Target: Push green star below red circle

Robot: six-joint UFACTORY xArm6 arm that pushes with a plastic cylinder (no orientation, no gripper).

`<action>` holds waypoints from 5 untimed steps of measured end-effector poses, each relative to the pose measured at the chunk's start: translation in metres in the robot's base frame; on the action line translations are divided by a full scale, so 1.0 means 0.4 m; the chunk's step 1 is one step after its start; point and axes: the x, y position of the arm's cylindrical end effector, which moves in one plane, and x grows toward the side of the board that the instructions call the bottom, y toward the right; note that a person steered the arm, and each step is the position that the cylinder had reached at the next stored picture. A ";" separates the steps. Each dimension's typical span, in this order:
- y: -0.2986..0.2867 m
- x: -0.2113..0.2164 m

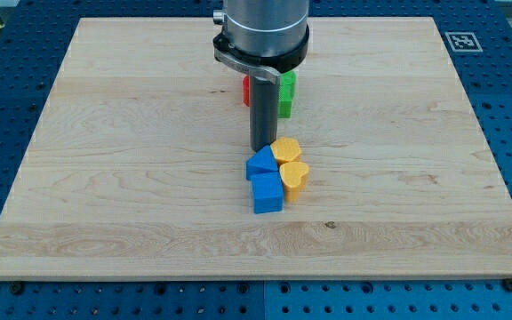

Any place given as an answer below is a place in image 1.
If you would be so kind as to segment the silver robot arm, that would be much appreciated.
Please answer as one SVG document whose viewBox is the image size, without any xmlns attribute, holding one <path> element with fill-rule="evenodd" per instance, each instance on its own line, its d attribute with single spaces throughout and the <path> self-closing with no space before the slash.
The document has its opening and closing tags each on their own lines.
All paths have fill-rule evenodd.
<svg viewBox="0 0 512 320">
<path fill-rule="evenodd" d="M 214 58 L 235 71 L 278 84 L 307 55 L 308 0 L 224 0 L 213 13 L 221 32 Z"/>
</svg>

